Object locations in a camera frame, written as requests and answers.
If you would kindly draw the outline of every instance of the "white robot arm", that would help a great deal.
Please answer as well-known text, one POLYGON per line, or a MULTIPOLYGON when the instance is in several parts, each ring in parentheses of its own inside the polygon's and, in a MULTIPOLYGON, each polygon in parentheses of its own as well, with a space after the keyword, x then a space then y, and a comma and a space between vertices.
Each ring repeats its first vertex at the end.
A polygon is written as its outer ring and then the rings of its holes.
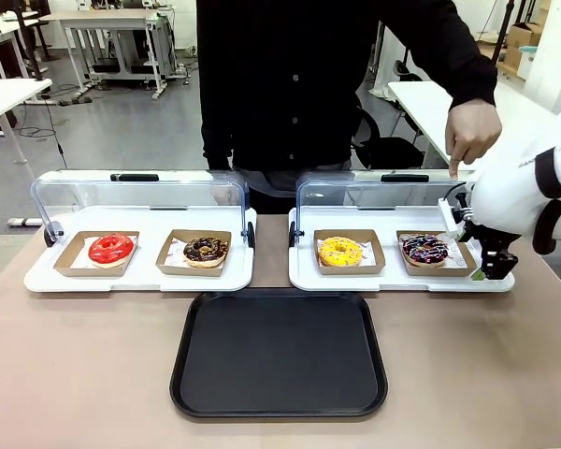
POLYGON ((461 209, 453 215, 466 221, 463 239, 480 242, 489 279, 503 279, 515 266, 508 248, 520 236, 531 238, 537 253, 551 253, 561 240, 561 114, 523 157, 481 174, 470 207, 465 194, 456 197, 461 209))

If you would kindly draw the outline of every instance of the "black tray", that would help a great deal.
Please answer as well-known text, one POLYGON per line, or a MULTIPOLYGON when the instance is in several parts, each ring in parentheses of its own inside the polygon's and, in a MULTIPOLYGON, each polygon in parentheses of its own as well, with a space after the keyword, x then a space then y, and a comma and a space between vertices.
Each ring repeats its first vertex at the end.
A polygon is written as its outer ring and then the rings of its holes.
POLYGON ((170 380, 200 418, 364 416, 386 392, 366 302, 291 288, 197 297, 170 380))

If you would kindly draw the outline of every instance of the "transparent cover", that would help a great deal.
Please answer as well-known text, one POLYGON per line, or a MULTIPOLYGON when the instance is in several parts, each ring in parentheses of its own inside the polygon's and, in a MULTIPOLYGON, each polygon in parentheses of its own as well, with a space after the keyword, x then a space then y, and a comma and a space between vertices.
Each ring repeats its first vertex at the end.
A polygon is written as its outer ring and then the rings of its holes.
MULTIPOLYGON (((399 172, 398 175, 370 171, 311 172, 297 183, 295 231, 298 235, 309 211, 320 208, 392 210, 404 206, 436 207, 447 193, 459 191, 465 191, 465 183, 451 181, 444 174, 434 176, 420 171, 399 172)), ((454 195, 449 195, 448 199, 452 205, 456 204, 454 195)))
POLYGON ((36 180, 31 194, 56 241, 88 211, 105 215, 133 211, 225 208, 246 232, 245 181, 234 172, 163 171, 51 172, 36 180))

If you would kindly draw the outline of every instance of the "yellow frosted donut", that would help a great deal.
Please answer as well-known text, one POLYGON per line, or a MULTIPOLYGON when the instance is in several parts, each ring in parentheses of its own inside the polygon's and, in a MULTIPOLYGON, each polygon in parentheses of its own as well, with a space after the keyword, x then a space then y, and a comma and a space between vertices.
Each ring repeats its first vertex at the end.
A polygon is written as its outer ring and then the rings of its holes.
POLYGON ((327 267, 355 267, 362 260, 362 248, 351 239, 331 237, 322 242, 320 260, 327 267))

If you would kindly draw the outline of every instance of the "donut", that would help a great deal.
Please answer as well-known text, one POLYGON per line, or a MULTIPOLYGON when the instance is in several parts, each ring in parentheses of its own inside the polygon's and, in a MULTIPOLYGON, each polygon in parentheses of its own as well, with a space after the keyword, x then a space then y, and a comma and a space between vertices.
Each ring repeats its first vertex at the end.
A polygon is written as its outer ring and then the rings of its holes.
POLYGON ((429 234, 417 234, 403 242, 405 259, 415 267, 440 267, 449 256, 447 244, 429 234))
POLYGON ((213 237, 193 239, 185 245, 183 255, 195 268, 218 267, 228 254, 228 243, 213 237))
POLYGON ((90 246, 92 263, 100 268, 114 268, 122 265, 135 244, 124 234, 100 237, 90 246))
POLYGON ((351 239, 331 237, 322 242, 319 254, 327 267, 356 267, 362 260, 362 247, 351 239))

